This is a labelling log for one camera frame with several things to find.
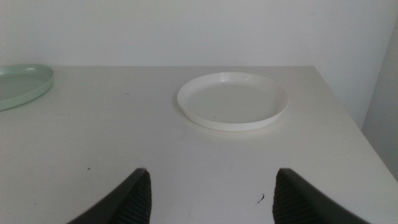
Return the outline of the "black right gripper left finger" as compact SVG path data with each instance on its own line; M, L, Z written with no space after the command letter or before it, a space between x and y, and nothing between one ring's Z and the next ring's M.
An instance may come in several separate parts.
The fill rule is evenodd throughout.
M150 174L136 169L99 202L74 218L72 224L149 224L152 209Z

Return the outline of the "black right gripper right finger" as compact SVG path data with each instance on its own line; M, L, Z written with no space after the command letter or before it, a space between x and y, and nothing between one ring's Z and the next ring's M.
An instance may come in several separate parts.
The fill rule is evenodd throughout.
M272 215L276 224L367 224L289 168L276 175Z

